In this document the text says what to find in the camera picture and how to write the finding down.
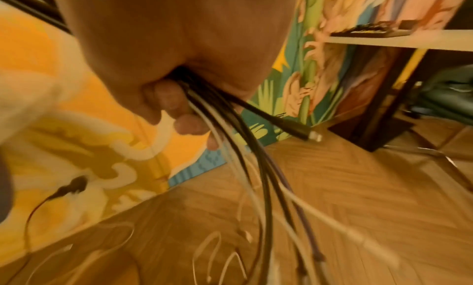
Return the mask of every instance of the cable connector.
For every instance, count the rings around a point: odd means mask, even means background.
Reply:
[[[56,198],[64,197],[68,193],[77,194],[77,193],[83,192],[85,191],[85,188],[87,187],[87,183],[88,183],[87,177],[85,176],[76,177],[72,179],[71,182],[67,186],[62,186],[58,188],[57,191],[54,194],[47,197],[46,200],[50,201]]]

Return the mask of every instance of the hand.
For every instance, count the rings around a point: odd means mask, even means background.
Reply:
[[[269,74],[296,0],[57,0],[84,56],[118,103],[180,134],[208,128],[166,76],[186,66],[249,99]],[[214,139],[207,143],[217,149]]]

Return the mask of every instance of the mural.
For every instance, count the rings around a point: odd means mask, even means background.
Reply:
[[[272,72],[249,103],[306,125],[363,106],[398,52],[329,44],[330,33],[400,19],[441,29],[461,1],[299,0]],[[170,117],[151,126],[121,108],[73,37],[3,3],[0,56],[0,94],[7,97],[0,106],[15,119],[0,121],[0,152],[15,188],[14,208],[0,223],[0,263],[24,254],[22,232],[33,207],[77,176],[90,180],[83,193],[46,203],[35,214],[34,249],[224,163],[219,151],[205,148],[207,135],[182,136]],[[288,137],[253,113],[242,116],[264,145]]]

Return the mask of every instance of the green chair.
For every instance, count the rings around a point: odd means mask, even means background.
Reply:
[[[449,155],[443,152],[446,145],[458,139],[461,134],[473,126],[473,64],[444,69],[433,75],[419,88],[416,98],[413,103],[408,105],[405,114],[416,119],[422,116],[433,116],[464,124],[461,129],[439,145],[432,144],[422,135],[410,130],[422,147],[411,148],[394,145],[384,145],[384,147],[446,159],[445,164],[450,167],[449,171],[455,172],[460,178],[461,184],[473,191],[472,182],[453,161],[454,158],[473,161],[473,156]]]

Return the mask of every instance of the wooden floor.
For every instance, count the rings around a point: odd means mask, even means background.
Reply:
[[[438,120],[424,120],[418,131],[433,142],[440,142],[456,127]],[[311,218],[336,284],[473,284],[473,201],[463,188],[427,157],[389,150],[371,154],[325,128],[319,128],[324,134],[321,143],[288,139],[269,146],[268,151],[286,173],[297,195],[337,220],[371,235],[408,263],[402,274],[390,271]],[[469,151],[473,155],[473,141],[468,142],[468,137],[473,139],[473,134],[465,135],[449,149]],[[415,145],[408,135],[395,143]],[[471,163],[462,162],[459,166],[473,179]],[[191,258],[195,248],[209,233],[221,231],[223,247],[212,269],[212,283],[217,284],[223,263],[235,247],[241,250],[247,267],[256,249],[255,243],[249,244],[236,234],[235,213],[240,193],[229,168],[222,166],[109,221],[136,224],[135,234],[123,251],[138,262],[145,285],[193,284]],[[240,227],[257,237],[256,219],[249,205],[244,208]],[[126,236],[126,230],[83,231],[36,253],[14,284],[24,284],[38,262],[66,244],[74,243],[75,247],[53,258],[31,285],[51,280],[77,265],[89,252],[112,247]],[[275,250],[283,283],[295,284],[292,246],[278,225]],[[208,249],[197,261],[199,284],[206,284],[210,253]],[[2,268],[0,281],[20,264],[18,261]],[[241,282],[235,262],[224,284]]]

